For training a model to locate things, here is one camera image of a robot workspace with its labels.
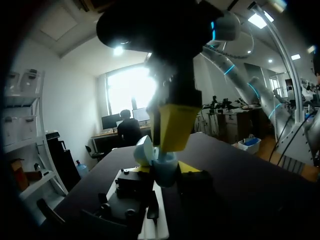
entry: shelving unit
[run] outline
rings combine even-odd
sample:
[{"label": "shelving unit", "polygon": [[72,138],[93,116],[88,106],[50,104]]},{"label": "shelving unit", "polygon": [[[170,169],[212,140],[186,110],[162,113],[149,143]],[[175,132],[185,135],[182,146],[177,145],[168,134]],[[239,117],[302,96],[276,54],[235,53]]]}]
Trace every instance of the shelving unit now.
[{"label": "shelving unit", "polygon": [[29,92],[6,92],[4,97],[4,106],[6,108],[23,108],[31,106],[40,98],[40,94]]},{"label": "shelving unit", "polygon": [[40,180],[30,182],[30,185],[19,195],[22,200],[29,197],[35,190],[37,190],[43,184],[45,184],[46,182],[48,182],[49,180],[51,180],[53,177],[56,176],[56,173],[54,171],[43,170],[42,172],[43,173],[49,172],[49,173],[43,176]]},{"label": "shelving unit", "polygon": [[18,141],[16,143],[11,144],[11,145],[5,146],[3,148],[3,151],[5,154],[7,154],[7,153],[10,153],[14,150],[21,149],[25,146],[35,144],[38,140],[39,140],[39,137],[30,138],[30,139],[23,140],[23,141]]},{"label": "shelving unit", "polygon": [[44,79],[45,72],[43,71],[40,77],[39,93],[16,91],[4,94],[4,107],[10,114],[19,113],[20,117],[27,117],[25,112],[22,111],[22,109],[27,109],[26,112],[28,114],[36,115],[37,137],[7,145],[3,148],[3,151],[10,156],[8,160],[17,157],[24,159],[23,163],[28,168],[27,171],[33,171],[32,168],[36,161],[35,156],[38,156],[37,163],[42,164],[40,166],[42,178],[30,181],[29,186],[19,195],[39,224],[45,220],[45,217],[37,207],[37,200],[43,198],[54,209],[64,199],[65,195],[68,194],[52,160],[45,135],[42,101]]}]

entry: black device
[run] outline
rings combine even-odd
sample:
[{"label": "black device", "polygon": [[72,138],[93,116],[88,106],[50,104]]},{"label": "black device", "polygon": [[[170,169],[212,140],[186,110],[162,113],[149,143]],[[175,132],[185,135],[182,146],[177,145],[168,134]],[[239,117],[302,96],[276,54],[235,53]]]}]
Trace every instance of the black device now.
[{"label": "black device", "polygon": [[103,129],[112,129],[117,127],[117,122],[120,121],[120,114],[113,114],[109,116],[103,116],[101,118]]},{"label": "black device", "polygon": [[71,152],[66,149],[64,141],[58,140],[60,137],[58,132],[48,133],[45,136],[54,166],[65,188],[70,192],[81,179]]}]

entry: black table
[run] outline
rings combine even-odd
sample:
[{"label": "black table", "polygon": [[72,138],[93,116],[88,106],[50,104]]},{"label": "black table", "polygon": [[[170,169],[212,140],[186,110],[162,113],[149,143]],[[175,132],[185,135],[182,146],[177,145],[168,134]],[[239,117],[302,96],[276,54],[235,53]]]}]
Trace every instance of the black table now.
[{"label": "black table", "polygon": [[[125,147],[109,153],[55,211],[66,220],[78,216],[80,209],[95,211],[99,207],[98,193],[108,192],[119,169],[137,166],[134,149]],[[185,150],[176,154],[180,161],[213,176],[215,190],[229,209],[232,224],[228,228],[231,230],[237,228],[248,233],[250,228],[259,229],[256,227],[260,224],[278,226],[272,217],[282,208],[294,217],[309,217],[310,210],[313,213],[319,210],[315,209],[315,183],[203,133],[190,135]],[[164,188],[162,194],[170,239],[188,238],[177,187]],[[301,227],[304,224],[310,226],[306,219],[298,223]]]}]

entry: white wall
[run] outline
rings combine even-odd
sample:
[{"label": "white wall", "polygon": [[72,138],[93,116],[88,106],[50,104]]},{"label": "white wall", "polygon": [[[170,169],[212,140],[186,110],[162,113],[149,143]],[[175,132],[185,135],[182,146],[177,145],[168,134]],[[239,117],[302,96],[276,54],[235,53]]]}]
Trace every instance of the white wall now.
[{"label": "white wall", "polygon": [[73,160],[89,168],[97,162],[89,157],[85,145],[100,132],[96,80],[92,75],[61,60],[46,47],[27,39],[15,58],[12,70],[45,71],[43,85],[44,129],[57,130],[70,149]]}]

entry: person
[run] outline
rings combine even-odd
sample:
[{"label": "person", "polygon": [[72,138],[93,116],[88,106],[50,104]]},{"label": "person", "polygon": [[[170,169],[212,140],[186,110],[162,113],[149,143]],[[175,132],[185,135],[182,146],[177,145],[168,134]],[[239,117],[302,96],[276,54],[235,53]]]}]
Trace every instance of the person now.
[{"label": "person", "polygon": [[142,134],[139,127],[138,120],[131,117],[131,112],[128,109],[120,112],[122,123],[119,124],[118,136],[123,141],[123,146],[134,146],[141,139]]}]

